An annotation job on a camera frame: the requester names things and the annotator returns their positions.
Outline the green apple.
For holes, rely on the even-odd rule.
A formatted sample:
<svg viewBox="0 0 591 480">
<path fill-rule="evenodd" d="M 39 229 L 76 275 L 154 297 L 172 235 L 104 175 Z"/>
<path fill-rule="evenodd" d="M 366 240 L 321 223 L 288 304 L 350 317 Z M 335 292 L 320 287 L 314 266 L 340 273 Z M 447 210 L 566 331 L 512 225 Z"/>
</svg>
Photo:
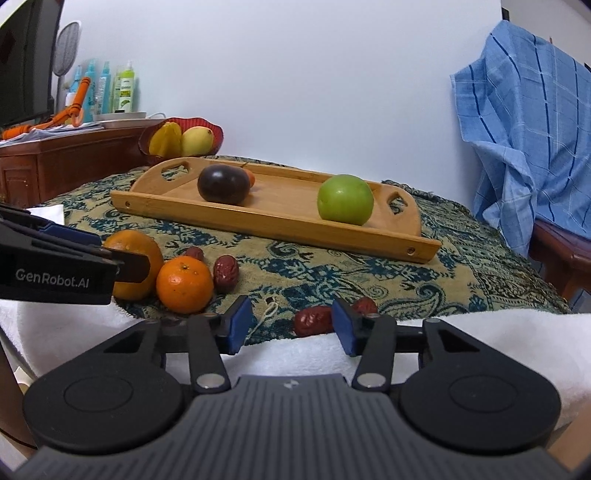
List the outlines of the green apple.
<svg viewBox="0 0 591 480">
<path fill-rule="evenodd" d="M 324 220 L 362 226 L 372 216 L 374 195 L 365 180 L 353 175 L 335 175 L 318 189 L 317 208 Z"/>
</svg>

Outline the large orange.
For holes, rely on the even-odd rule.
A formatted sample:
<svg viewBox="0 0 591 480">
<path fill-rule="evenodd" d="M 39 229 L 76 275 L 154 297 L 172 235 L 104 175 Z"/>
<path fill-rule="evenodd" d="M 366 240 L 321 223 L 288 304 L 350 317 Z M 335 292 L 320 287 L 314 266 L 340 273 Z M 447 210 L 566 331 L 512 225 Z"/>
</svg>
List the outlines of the large orange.
<svg viewBox="0 0 591 480">
<path fill-rule="evenodd" d="M 148 296 L 163 265 L 163 256 L 157 243 L 136 230 L 121 230 L 110 235 L 103 247 L 119 251 L 115 259 L 122 261 L 121 272 L 113 286 L 118 300 L 139 301 Z"/>
</svg>

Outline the black monitor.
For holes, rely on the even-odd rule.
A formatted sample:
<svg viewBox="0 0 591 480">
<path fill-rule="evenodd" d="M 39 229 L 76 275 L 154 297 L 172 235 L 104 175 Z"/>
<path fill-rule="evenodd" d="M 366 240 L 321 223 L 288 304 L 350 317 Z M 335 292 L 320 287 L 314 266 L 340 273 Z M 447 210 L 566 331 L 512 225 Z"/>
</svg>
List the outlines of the black monitor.
<svg viewBox="0 0 591 480">
<path fill-rule="evenodd" d="M 1 126 L 53 109 L 51 77 L 61 1 L 26 1 L 1 25 Z"/>
</svg>

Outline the mandarin orange middle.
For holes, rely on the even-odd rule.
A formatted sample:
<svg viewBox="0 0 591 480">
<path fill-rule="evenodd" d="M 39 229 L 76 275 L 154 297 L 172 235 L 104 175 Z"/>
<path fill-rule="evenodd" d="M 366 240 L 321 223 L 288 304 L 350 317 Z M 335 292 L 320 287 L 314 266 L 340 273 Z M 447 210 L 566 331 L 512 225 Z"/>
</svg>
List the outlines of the mandarin orange middle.
<svg viewBox="0 0 591 480">
<path fill-rule="evenodd" d="M 214 290 L 207 265 L 189 256 L 166 261 L 158 272 L 155 287 L 160 303 L 177 314 L 204 310 Z"/>
</svg>

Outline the mandarin with stem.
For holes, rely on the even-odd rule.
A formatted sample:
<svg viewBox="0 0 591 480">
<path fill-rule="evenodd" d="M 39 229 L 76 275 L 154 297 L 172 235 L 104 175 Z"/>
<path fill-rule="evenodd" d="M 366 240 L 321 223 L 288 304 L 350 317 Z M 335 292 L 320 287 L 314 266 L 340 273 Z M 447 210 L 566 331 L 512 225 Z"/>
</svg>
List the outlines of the mandarin with stem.
<svg viewBox="0 0 591 480">
<path fill-rule="evenodd" d="M 249 177 L 249 188 L 252 188 L 254 184 L 256 184 L 256 176 L 250 171 L 249 162 L 240 165 L 240 169 L 242 169 L 246 176 Z"/>
</svg>

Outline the green spray bottle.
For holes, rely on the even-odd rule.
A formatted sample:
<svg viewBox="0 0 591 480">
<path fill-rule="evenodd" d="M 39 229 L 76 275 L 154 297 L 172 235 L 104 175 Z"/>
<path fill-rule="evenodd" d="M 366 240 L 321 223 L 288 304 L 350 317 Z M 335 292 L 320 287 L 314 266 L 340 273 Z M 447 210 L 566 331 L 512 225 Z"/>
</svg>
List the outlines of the green spray bottle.
<svg viewBox="0 0 591 480">
<path fill-rule="evenodd" d="M 119 73 L 119 94 L 116 103 L 116 113 L 130 113 L 132 111 L 133 94 L 135 87 L 135 73 L 131 61 Z"/>
</svg>

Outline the patterned teal beige tablecloth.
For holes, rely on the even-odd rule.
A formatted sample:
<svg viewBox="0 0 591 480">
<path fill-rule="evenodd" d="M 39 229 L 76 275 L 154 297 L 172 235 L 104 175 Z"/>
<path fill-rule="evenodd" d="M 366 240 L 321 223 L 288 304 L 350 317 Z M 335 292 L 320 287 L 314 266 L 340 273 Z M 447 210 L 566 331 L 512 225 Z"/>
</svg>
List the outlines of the patterned teal beige tablecloth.
<svg viewBox="0 0 591 480">
<path fill-rule="evenodd" d="M 51 200 L 64 208 L 65 223 L 107 238 L 137 230 L 152 238 L 164 259 L 193 246 L 211 265 L 221 255 L 238 260 L 239 282 L 228 295 L 216 295 L 209 309 L 227 307 L 235 296 L 252 298 L 256 317 L 270 310 L 252 334 L 252 343 L 294 335 L 294 315 L 304 308 L 373 299 L 380 312 L 400 320 L 442 317 L 502 309 L 535 309 L 568 314 L 568 302 L 546 283 L 529 260 L 514 253 L 501 235 L 477 220 L 464 205 L 408 187 L 421 212 L 422 234 L 441 241 L 427 264 L 325 250 L 290 242 L 204 229 L 121 213 L 113 190 L 130 189 L 142 167 L 88 182 Z"/>
</svg>

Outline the blue checked cloth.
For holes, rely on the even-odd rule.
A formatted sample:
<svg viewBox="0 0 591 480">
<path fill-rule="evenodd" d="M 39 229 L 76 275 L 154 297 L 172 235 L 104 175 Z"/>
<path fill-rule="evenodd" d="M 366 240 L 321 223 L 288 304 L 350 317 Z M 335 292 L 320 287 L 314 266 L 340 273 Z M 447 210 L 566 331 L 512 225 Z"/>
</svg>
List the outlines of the blue checked cloth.
<svg viewBox="0 0 591 480">
<path fill-rule="evenodd" d="M 451 81 L 462 139 L 483 168 L 475 217 L 522 256 L 538 220 L 589 238 L 589 69 L 501 21 Z"/>
</svg>

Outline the electric fly swatter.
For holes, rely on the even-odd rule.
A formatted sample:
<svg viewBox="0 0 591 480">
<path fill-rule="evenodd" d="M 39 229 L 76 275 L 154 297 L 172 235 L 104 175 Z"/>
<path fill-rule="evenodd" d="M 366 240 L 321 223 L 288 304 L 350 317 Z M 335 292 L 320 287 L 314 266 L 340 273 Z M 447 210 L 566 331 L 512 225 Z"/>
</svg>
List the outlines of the electric fly swatter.
<svg viewBox="0 0 591 480">
<path fill-rule="evenodd" d="M 81 22 L 79 20 L 74 20 L 66 24 L 57 35 L 52 65 L 53 74 L 57 78 L 54 98 L 55 113 L 58 113 L 62 109 L 60 106 L 62 83 L 65 75 L 74 65 L 74 61 L 77 56 L 81 30 Z"/>
</svg>

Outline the dark wooden cabinet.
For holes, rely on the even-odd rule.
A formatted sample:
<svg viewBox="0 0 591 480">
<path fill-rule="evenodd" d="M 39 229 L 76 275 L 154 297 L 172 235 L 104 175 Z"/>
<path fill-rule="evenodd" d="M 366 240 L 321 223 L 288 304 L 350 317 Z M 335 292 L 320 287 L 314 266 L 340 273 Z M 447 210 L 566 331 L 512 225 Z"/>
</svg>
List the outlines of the dark wooden cabinet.
<svg viewBox="0 0 591 480">
<path fill-rule="evenodd" d="M 1 201 L 32 207 L 85 183 L 146 164 L 141 126 L 87 131 L 1 148 Z"/>
</svg>

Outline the wooden chair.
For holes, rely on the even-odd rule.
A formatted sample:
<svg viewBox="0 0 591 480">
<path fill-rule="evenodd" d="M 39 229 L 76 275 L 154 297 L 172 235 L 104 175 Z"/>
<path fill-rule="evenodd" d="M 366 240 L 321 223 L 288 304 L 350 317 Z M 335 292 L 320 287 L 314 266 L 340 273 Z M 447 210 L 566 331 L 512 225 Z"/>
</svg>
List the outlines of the wooden chair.
<svg viewBox="0 0 591 480">
<path fill-rule="evenodd" d="M 533 260 L 542 263 L 544 279 L 565 299 L 579 290 L 590 292 L 591 242 L 554 224 L 536 220 L 529 246 Z"/>
</svg>

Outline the white towel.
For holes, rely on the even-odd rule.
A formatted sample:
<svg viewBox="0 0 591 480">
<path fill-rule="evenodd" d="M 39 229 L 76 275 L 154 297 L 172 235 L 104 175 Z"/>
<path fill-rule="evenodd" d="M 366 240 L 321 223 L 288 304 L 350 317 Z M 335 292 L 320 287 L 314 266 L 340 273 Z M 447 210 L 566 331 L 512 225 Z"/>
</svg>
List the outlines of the white towel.
<svg viewBox="0 0 591 480">
<path fill-rule="evenodd" d="M 71 305 L 77 317 L 106 305 L 26 302 L 43 308 Z M 208 313 L 173 313 L 156 328 L 160 356 L 183 352 L 188 358 L 187 321 Z M 480 408 L 487 413 L 514 411 L 519 419 L 539 419 L 555 413 L 561 422 L 581 415 L 590 403 L 590 319 L 586 315 L 554 315 L 537 310 L 504 310 L 397 322 L 396 353 L 416 355 L 419 368 L 405 385 L 403 403 L 415 421 L 431 414 L 448 416 L 443 387 L 451 378 L 436 365 L 452 355 L 465 370 L 481 368 L 490 382 Z M 249 334 L 259 323 L 253 314 Z M 332 333 L 273 340 L 259 346 L 243 343 L 238 354 L 221 355 L 229 376 L 313 376 L 348 356 L 335 330 Z"/>
</svg>

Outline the papers on cabinet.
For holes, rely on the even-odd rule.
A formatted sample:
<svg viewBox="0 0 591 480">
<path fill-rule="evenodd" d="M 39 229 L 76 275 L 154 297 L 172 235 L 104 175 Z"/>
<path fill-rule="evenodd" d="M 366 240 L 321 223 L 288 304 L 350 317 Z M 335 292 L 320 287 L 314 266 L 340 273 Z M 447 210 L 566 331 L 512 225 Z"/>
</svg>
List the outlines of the papers on cabinet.
<svg viewBox="0 0 591 480">
<path fill-rule="evenodd" d="M 22 133 L 8 140 L 1 140 L 0 147 L 6 148 L 13 145 L 56 139 L 72 135 L 80 135 L 95 131 L 101 131 L 104 127 L 100 122 L 84 123 L 79 127 L 73 125 L 61 125 L 46 130 L 32 129 L 27 133 Z"/>
</svg>

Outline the red jujube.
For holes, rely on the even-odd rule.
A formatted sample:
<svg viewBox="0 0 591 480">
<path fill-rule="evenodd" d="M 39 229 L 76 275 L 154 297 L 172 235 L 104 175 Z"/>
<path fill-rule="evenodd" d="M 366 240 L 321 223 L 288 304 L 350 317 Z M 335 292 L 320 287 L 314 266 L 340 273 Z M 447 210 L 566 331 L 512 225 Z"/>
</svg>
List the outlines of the red jujube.
<svg viewBox="0 0 591 480">
<path fill-rule="evenodd" d="M 297 337 L 328 334 L 333 330 L 330 306 L 308 307 L 294 316 L 294 334 Z"/>
<path fill-rule="evenodd" d="M 352 305 L 353 310 L 361 315 L 377 314 L 378 307 L 373 299 L 362 297 Z"/>
<path fill-rule="evenodd" d="M 197 259 L 198 261 L 204 261 L 204 252 L 200 247 L 197 246 L 191 246 L 187 248 L 184 251 L 183 256 L 191 257 Z"/>
<path fill-rule="evenodd" d="M 212 277 L 217 293 L 225 294 L 231 292 L 238 285 L 238 260 L 231 255 L 219 256 L 213 264 Z"/>
</svg>

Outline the yellow starfruit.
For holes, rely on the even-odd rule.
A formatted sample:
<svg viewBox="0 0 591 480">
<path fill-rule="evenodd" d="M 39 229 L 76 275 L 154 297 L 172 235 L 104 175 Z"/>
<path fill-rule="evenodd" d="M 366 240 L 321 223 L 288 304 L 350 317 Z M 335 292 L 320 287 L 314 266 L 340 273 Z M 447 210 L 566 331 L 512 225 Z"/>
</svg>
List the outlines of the yellow starfruit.
<svg viewBox="0 0 591 480">
<path fill-rule="evenodd" d="M 148 153 L 164 159 L 179 157 L 181 137 L 180 126 L 175 122 L 166 122 L 152 135 L 148 145 Z"/>
</svg>

